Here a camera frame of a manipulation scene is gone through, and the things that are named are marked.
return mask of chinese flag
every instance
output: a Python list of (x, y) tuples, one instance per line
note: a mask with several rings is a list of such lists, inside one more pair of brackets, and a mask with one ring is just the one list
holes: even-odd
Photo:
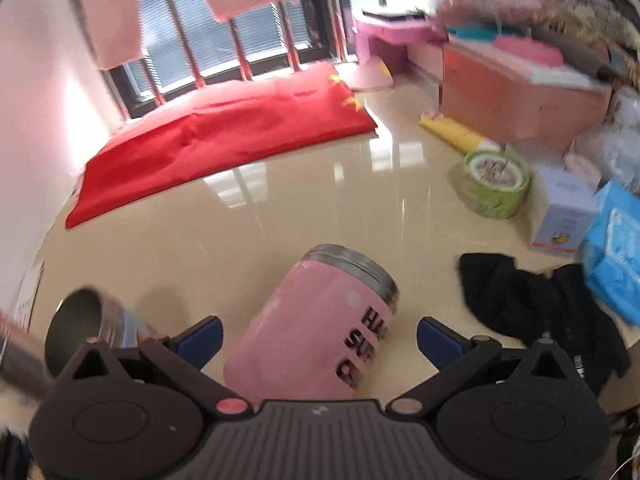
[(327, 62), (190, 92), (125, 126), (86, 165), (72, 228), (173, 186), (376, 123)]

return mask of metal cup lid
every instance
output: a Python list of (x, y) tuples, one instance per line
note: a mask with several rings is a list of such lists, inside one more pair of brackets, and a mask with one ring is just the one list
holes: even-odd
[(393, 314), (398, 304), (398, 286), (393, 278), (371, 258), (337, 244), (321, 244), (309, 250), (302, 261), (310, 260), (336, 267), (359, 279), (388, 305)]

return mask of cardboard box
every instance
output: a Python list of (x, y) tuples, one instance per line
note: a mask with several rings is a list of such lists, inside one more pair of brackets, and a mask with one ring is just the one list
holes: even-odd
[(442, 113), (500, 144), (537, 139), (556, 153), (602, 124), (611, 86), (563, 66), (535, 66), (490, 43), (444, 49)]
[(596, 215), (593, 191), (578, 176), (537, 168), (527, 199), (531, 248), (551, 254), (574, 254)]

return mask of pink tumbler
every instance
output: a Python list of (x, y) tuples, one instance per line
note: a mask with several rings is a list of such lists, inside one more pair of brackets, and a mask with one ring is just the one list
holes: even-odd
[(350, 399), (396, 312), (396, 283), (334, 244), (311, 249), (254, 317), (224, 366), (226, 386), (265, 399)]

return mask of white wall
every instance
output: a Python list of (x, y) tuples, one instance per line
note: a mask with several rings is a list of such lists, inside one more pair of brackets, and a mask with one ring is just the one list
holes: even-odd
[(0, 2), (0, 310), (120, 124), (70, 0)]

